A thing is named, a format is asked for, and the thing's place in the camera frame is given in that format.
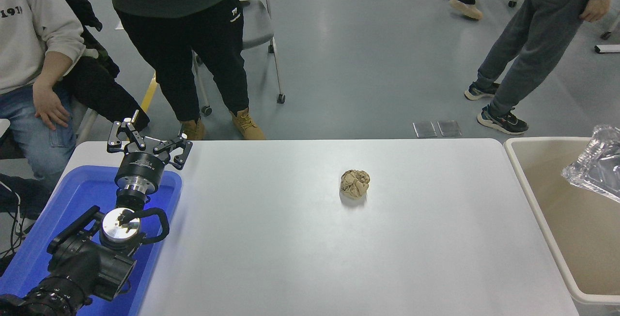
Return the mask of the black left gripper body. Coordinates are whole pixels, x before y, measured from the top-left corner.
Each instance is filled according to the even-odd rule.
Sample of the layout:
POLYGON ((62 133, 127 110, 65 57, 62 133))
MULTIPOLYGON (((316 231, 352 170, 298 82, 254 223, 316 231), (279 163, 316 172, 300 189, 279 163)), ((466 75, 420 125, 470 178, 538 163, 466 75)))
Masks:
POLYGON ((165 164, 161 159, 145 152, 124 155, 115 176, 120 189, 136 185, 138 189, 157 189, 161 184, 165 164))

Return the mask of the seated person's left hand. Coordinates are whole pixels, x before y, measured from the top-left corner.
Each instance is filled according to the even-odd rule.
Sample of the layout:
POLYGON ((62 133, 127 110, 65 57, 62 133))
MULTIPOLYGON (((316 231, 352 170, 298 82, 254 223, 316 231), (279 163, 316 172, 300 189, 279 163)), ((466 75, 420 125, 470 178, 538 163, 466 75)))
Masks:
POLYGON ((36 83, 32 91, 35 117, 41 119, 50 130, 69 127, 70 113, 51 87, 36 83))

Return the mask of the person's hand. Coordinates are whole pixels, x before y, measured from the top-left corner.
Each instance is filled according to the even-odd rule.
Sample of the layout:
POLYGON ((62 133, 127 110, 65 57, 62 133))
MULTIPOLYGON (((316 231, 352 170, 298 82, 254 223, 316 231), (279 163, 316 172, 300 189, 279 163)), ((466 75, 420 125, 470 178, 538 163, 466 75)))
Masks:
POLYGON ((609 12, 610 5, 611 0, 588 0, 579 18, 586 22, 596 22, 609 12))

